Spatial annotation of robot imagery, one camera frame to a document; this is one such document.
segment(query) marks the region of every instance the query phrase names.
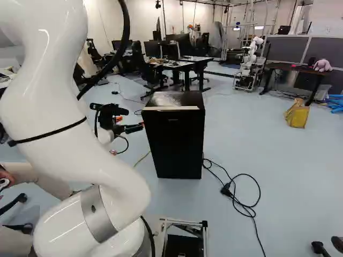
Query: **blue object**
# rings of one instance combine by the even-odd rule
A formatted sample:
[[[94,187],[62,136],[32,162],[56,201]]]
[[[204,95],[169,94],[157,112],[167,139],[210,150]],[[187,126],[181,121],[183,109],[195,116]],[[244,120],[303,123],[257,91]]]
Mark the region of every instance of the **blue object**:
[[[331,113],[343,111],[343,95],[329,95],[329,99],[326,100],[327,106],[331,108]]]

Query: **person's hand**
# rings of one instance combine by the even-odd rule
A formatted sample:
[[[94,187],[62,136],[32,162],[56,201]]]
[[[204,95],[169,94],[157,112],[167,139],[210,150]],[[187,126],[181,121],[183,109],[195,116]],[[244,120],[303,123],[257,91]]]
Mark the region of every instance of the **person's hand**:
[[[0,179],[2,178],[7,178],[10,181],[10,184],[8,185],[8,187],[13,186],[16,182],[14,176],[12,176],[8,171],[0,169]]]
[[[324,72],[324,71],[332,71],[332,67],[328,60],[321,59],[316,62],[315,66],[313,67],[315,71]]]

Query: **black box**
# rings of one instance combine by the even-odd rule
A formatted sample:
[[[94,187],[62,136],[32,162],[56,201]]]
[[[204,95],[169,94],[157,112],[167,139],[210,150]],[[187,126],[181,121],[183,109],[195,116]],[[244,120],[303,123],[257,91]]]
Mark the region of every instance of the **black box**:
[[[157,176],[201,179],[205,127],[202,93],[155,92],[141,114]]]

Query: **wire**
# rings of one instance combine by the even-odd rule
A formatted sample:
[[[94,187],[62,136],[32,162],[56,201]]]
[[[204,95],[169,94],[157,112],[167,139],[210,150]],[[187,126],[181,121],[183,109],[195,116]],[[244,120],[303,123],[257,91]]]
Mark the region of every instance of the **wire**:
[[[194,15],[193,15],[193,29],[195,29],[194,20],[195,20],[195,11],[196,11],[196,9],[197,9],[197,2],[198,2],[198,0],[195,0]]]
[[[112,57],[111,61],[108,64],[106,64],[106,66],[100,72],[98,72],[95,76],[90,78],[86,86],[77,95],[77,100],[80,100],[81,97],[84,94],[86,94],[94,85],[96,85],[109,71],[111,71],[115,66],[117,66],[117,64],[119,63],[120,59],[123,57],[126,51],[130,39],[130,16],[128,7],[125,4],[125,0],[118,0],[118,2],[121,6],[124,20],[124,28],[120,48]]]
[[[146,222],[143,216],[140,217],[141,220],[144,222],[144,225],[146,227],[146,230],[148,231],[149,234],[149,239],[150,239],[150,245],[151,245],[151,257],[156,257],[156,249],[155,249],[155,240],[154,240],[154,234],[152,233],[152,230],[149,226],[149,224]]]
[[[98,110],[96,110],[95,112],[95,118],[94,118],[94,133],[95,133],[95,136],[98,137],[98,115],[99,115],[99,112],[101,111],[102,108],[104,108],[105,106],[108,106],[110,104],[104,104],[102,106],[100,106],[98,108]]]
[[[122,154],[122,153],[125,153],[128,149],[129,149],[129,141],[127,140],[126,137],[123,137],[122,135],[114,135],[115,137],[118,137],[118,138],[122,138],[126,141],[126,148],[124,151],[121,151],[121,152],[117,152],[117,155],[118,154]]]
[[[261,242],[261,240],[259,238],[259,234],[258,234],[258,230],[257,230],[257,224],[256,224],[256,221],[255,221],[256,212],[253,210],[253,207],[257,206],[257,204],[259,203],[259,201],[261,199],[261,187],[260,187],[259,183],[255,180],[255,178],[253,176],[251,176],[249,174],[246,174],[246,173],[241,173],[241,174],[238,174],[238,175],[236,175],[234,177],[231,177],[229,175],[229,173],[227,172],[227,170],[223,166],[213,162],[210,159],[205,158],[205,156],[203,154],[203,168],[205,168],[207,171],[209,171],[218,181],[220,181],[220,183],[223,186],[227,186],[227,185],[225,185],[224,182],[213,171],[211,171],[211,169],[210,169],[211,167],[213,167],[213,165],[221,168],[226,173],[226,175],[229,178],[229,183],[227,185],[230,186],[232,184],[234,186],[233,193],[231,193],[231,191],[229,191],[230,192],[230,198],[232,199],[232,205],[233,205],[233,207],[235,208],[235,210],[237,212],[239,212],[240,214],[242,214],[245,217],[248,217],[248,218],[252,219],[254,227],[255,227],[255,233],[256,233],[256,237],[257,237],[258,243],[259,243],[259,245],[261,247],[261,250],[263,252],[263,256],[266,257],[266,253],[264,251],[264,248],[263,248],[262,242]],[[253,203],[251,205],[246,205],[246,204],[242,203],[236,197],[236,187],[237,187],[237,185],[236,185],[235,179],[237,179],[238,177],[242,177],[242,176],[246,176],[246,177],[251,178],[255,182],[257,187],[258,187],[258,199],[255,201],[255,203]],[[240,211],[238,209],[238,207],[241,207],[246,213],[243,213],[242,211]]]
[[[147,152],[147,154],[140,158],[133,167],[135,168],[142,160],[144,160],[149,155],[149,153],[151,153],[151,151]]]
[[[143,102],[139,102],[139,101],[136,101],[136,100],[132,100],[132,99],[127,99],[127,98],[125,98],[125,97],[122,95],[122,93],[119,93],[119,94],[120,94],[120,96],[121,96],[124,100],[131,101],[131,102],[135,102],[135,103],[140,103],[140,104],[145,105],[145,103],[143,103]]]
[[[118,82],[110,82],[110,84],[117,84],[118,85],[118,95],[120,95],[124,100],[127,100],[127,101],[131,101],[131,102],[135,102],[135,103],[140,103],[140,104],[144,104],[143,102],[139,102],[139,101],[136,101],[136,100],[133,100],[133,99],[127,99],[125,98],[123,95],[122,95],[122,90],[121,90],[121,85],[118,83]]]

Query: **metal stand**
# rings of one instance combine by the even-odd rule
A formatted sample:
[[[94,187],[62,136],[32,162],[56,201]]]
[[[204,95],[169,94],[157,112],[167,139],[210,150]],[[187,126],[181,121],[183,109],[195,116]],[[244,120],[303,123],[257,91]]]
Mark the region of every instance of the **metal stand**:
[[[189,238],[197,238],[201,240],[199,249],[197,249],[195,255],[199,257],[208,257],[208,227],[207,221],[202,222],[192,222],[192,221],[181,221],[174,220],[172,218],[160,218],[157,226],[157,231],[155,232],[155,248],[157,257],[166,257],[168,256],[168,229],[171,227],[179,228],[190,234]],[[179,256],[186,256],[185,253],[179,253]]]

